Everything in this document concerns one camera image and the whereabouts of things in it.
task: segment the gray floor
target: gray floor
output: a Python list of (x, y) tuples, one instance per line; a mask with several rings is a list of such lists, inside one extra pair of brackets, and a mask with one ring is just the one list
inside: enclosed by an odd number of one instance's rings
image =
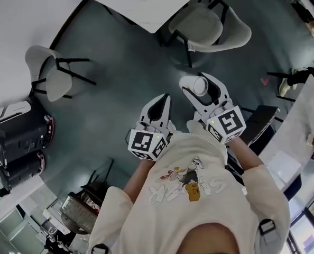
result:
[[(152, 98), (169, 93), (172, 120), (178, 129), (185, 130), (193, 110), (178, 86), (182, 75), (198, 71), (212, 74), (226, 84), (235, 104), (253, 109), (260, 104), (278, 106), (279, 117), (285, 118), (292, 103), (276, 98), (279, 80), (271, 77), (264, 86), (261, 78), (268, 78), (267, 71), (312, 66), (313, 37), (286, 0), (224, 1), (250, 26), (252, 38), (239, 49), (195, 53), (194, 69), (184, 64), (182, 45), (160, 47), (154, 34), (129, 25), (118, 14), (108, 14), (94, 1), (88, 2), (57, 50), (67, 58), (91, 59), (72, 65), (72, 69), (96, 81), (97, 86), (74, 80), (69, 92), (74, 98), (53, 103), (39, 95), (56, 122), (55, 137), (45, 151), (47, 170), (42, 175), (56, 195), (78, 191), (94, 169), (104, 174), (110, 158), (115, 159), (110, 184), (125, 184), (138, 159), (127, 151), (124, 138)], [(288, 96), (296, 97), (299, 89)]]

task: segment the white wall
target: white wall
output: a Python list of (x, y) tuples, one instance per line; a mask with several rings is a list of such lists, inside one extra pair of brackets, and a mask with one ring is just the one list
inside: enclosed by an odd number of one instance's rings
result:
[(30, 91), (28, 47), (49, 47), (82, 0), (0, 0), (0, 106)]

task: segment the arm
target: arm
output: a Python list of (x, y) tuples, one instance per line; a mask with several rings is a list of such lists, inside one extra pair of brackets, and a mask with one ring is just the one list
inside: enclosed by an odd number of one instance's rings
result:
[(142, 160), (124, 187), (124, 190), (117, 187), (108, 189), (90, 235), (90, 249), (101, 243), (110, 248), (116, 242), (133, 203), (136, 201), (154, 163)]
[(235, 138), (228, 145), (245, 170), (243, 181), (247, 190), (246, 198), (252, 209), (258, 217), (273, 220), (284, 244), (290, 228), (288, 200), (278, 189), (261, 159), (240, 138)]
[(155, 161), (142, 160), (135, 173), (131, 176), (123, 191), (129, 196), (131, 201), (135, 203), (141, 189), (145, 183), (150, 169), (155, 164)]
[(236, 155), (242, 169), (248, 170), (264, 164), (261, 159), (259, 159), (259, 157), (244, 143), (244, 141), (241, 140), (241, 138), (235, 138), (230, 141), (228, 145)]

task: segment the white t-shirt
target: white t-shirt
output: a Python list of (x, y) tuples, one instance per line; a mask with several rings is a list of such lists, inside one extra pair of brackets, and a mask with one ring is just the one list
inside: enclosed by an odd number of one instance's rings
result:
[(135, 204), (121, 189), (108, 189), (89, 251), (104, 243), (112, 254), (175, 254), (191, 229), (219, 223), (235, 236), (240, 254), (253, 254), (259, 225), (255, 211), (272, 219), (287, 238), (288, 201), (265, 166), (243, 174), (245, 196), (224, 168), (226, 147), (210, 134), (178, 133), (167, 148)]

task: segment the window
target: window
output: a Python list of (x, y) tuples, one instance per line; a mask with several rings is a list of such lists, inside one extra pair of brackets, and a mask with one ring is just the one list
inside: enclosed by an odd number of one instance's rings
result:
[(294, 221), (290, 231), (301, 254), (314, 254), (314, 226), (304, 213)]
[(40, 227), (20, 210), (15, 208), (0, 221), (0, 241), (22, 254), (40, 254), (44, 249), (38, 237)]

